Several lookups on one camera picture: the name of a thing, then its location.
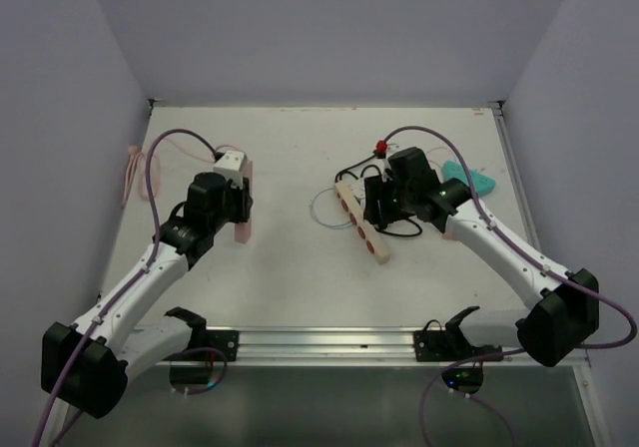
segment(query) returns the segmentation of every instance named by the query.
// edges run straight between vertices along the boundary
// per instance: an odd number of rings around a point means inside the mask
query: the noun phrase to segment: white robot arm
[[[160,238],[154,239],[124,279],[71,325],[55,322],[47,330],[42,346],[44,390],[52,391],[87,335],[57,395],[95,418],[109,413],[128,383],[157,362],[187,347],[210,345],[206,321],[179,307],[156,324],[135,329],[158,298],[213,246],[214,236],[225,224],[236,225],[237,241],[248,240],[251,174],[251,162],[244,153],[226,151],[212,172],[195,176],[187,200],[173,209],[160,226]]]
[[[364,218],[380,228],[411,215],[433,224],[472,249],[523,303],[521,309],[499,311],[471,306],[446,322],[445,329],[425,329],[420,343],[428,352],[422,360],[460,360],[495,347],[521,346],[539,363],[554,366],[598,328],[597,300],[546,274],[565,273],[567,279],[596,292],[597,279],[590,272],[581,269],[572,273],[548,259],[479,202],[485,211],[483,217],[468,186],[457,179],[441,183],[422,150],[408,148],[395,153],[387,165],[383,177],[364,180]],[[543,269],[516,253],[497,235],[496,226]]]

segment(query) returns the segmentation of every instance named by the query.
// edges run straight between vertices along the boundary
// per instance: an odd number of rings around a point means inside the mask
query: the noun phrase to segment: black cable
[[[335,182],[338,182],[341,179],[341,175],[343,175],[346,171],[352,170],[353,168],[356,168],[358,166],[363,165],[364,163],[368,163],[370,160],[373,160],[375,157],[375,155],[370,155],[368,158],[366,158],[365,160],[360,161],[359,163],[355,163],[352,166],[349,166],[348,168],[344,168],[343,170],[337,172],[337,174],[335,175]]]
[[[378,228],[375,228],[375,230],[377,232],[379,232],[380,234],[390,235],[392,237],[418,237],[419,235],[421,235],[423,233],[423,229],[415,221],[410,220],[408,218],[404,219],[404,221],[407,221],[407,222],[411,223],[412,225],[414,225],[415,227],[417,227],[417,232],[411,232],[410,234],[401,234],[399,232],[389,232],[387,230],[378,229]]]
[[[364,173],[370,168],[373,168],[374,170],[376,170],[377,173],[381,176],[381,169],[379,168],[378,165],[368,165],[363,170],[361,170],[361,173],[359,173],[359,177],[363,178]]]
[[[359,179],[359,177],[353,171],[342,170],[342,171],[339,172],[339,180],[340,181],[343,179],[343,175],[350,175],[350,176],[353,176],[356,180]]]
[[[178,212],[180,211],[180,209],[186,204],[186,201],[182,201],[180,203],[177,203],[176,206],[171,210],[171,214],[169,215],[169,219],[172,220],[175,216],[178,215]]]
[[[423,330],[428,330],[431,324],[437,324],[440,329],[442,328],[441,322],[439,322],[437,319],[431,319],[429,322],[426,323],[426,327]]]

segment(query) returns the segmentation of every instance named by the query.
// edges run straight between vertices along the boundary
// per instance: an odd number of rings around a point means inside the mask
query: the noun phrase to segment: small red cap
[[[387,149],[388,149],[388,144],[384,140],[379,140],[377,144],[375,145],[375,152],[377,154],[383,155],[386,153]]]

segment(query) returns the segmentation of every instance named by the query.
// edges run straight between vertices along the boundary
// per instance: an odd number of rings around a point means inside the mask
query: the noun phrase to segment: black mount
[[[599,292],[597,278],[588,270],[566,275]],[[552,367],[599,328],[599,301],[565,283],[542,295],[528,316],[517,321],[517,338],[530,357]]]
[[[228,362],[235,362],[238,356],[238,346],[240,344],[240,333],[232,329],[207,330],[207,321],[189,310],[181,307],[175,307],[167,312],[166,315],[177,317],[187,323],[193,329],[188,349],[198,347],[215,347],[221,350],[226,356]],[[211,380],[210,372],[204,364],[208,356],[206,353],[196,353],[184,355],[177,353],[170,356],[170,361],[195,361],[203,364],[195,366],[184,366],[172,364],[169,369],[169,381],[171,385],[185,384],[207,384]]]
[[[42,338],[40,384],[51,392],[82,334],[75,325],[55,322]],[[65,377],[58,397],[99,419],[113,409],[127,388],[127,362],[118,360],[103,337],[89,339]]]
[[[412,341],[417,362],[449,362],[501,352],[501,347],[491,345],[473,347],[461,333],[459,324],[463,318],[478,308],[473,306],[463,309],[446,322],[445,329],[429,330],[427,324],[424,329],[416,330],[412,334]],[[497,357],[493,361],[502,359],[503,357]]]
[[[389,179],[381,176],[364,179],[366,204],[363,217],[377,228],[416,215],[441,232],[446,220],[457,213],[456,208],[470,199],[470,189],[462,181],[439,182],[424,152],[407,148],[388,158]]]
[[[187,200],[176,205],[160,226],[160,241],[184,254],[189,269],[213,247],[215,235],[226,223],[246,223],[251,216],[249,179],[243,179],[241,189],[231,184],[218,173],[199,173],[189,185]]]

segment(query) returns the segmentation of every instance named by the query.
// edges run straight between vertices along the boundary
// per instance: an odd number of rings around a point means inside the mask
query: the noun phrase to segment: pink cable
[[[133,182],[136,176],[136,172],[138,170],[138,164],[143,162],[146,159],[147,155],[140,151],[140,148],[137,146],[129,147],[129,164],[127,165],[127,169],[124,177],[124,193],[122,195],[122,208],[126,205],[127,200],[129,199],[129,195],[131,194],[131,187],[133,186]],[[160,192],[160,171],[161,171],[160,157],[158,155],[153,155],[153,164],[151,167],[151,182],[153,186],[153,193],[156,196]],[[149,195],[147,194],[146,189],[144,188],[142,179],[145,176],[145,168],[142,168],[139,183],[138,183],[138,193],[140,197],[148,201]]]
[[[172,144],[173,146],[175,146],[178,150],[180,150],[185,155],[193,158],[194,160],[202,161],[203,163],[215,162],[215,158],[213,157],[213,155],[209,157],[204,157],[185,148],[180,143],[170,138],[167,138],[166,141]],[[215,148],[215,150],[219,151],[222,148],[230,148],[232,150],[241,151],[240,148],[231,144],[219,145]],[[143,162],[146,159],[146,157],[147,157],[146,153],[143,153],[140,150],[140,147],[138,146],[129,147],[129,164],[127,165],[127,169],[125,171],[125,176],[124,176],[124,193],[122,194],[122,208],[127,204],[127,201],[129,200],[129,196],[131,194],[131,187],[133,186],[133,183],[135,182],[134,179],[136,176],[136,172],[138,170],[138,164],[140,162]],[[157,154],[154,154],[152,170],[151,170],[151,181],[153,185],[153,194],[155,197],[160,193],[160,186],[161,186],[161,179],[162,179],[161,170],[162,170],[162,165],[160,163],[160,156]],[[142,171],[140,172],[140,177],[138,178],[138,194],[140,195],[140,198],[142,198],[144,201],[148,201],[149,194],[147,193],[146,187],[143,182],[144,177],[145,177],[145,169],[142,168]]]
[[[426,151],[426,156],[428,156],[430,153],[432,153],[433,151],[437,151],[437,150],[445,150],[448,151],[449,153],[452,154],[452,157],[455,158],[455,153],[453,151],[450,150],[450,148],[447,148],[446,146],[438,146],[437,148],[433,148],[432,150],[428,150]]]

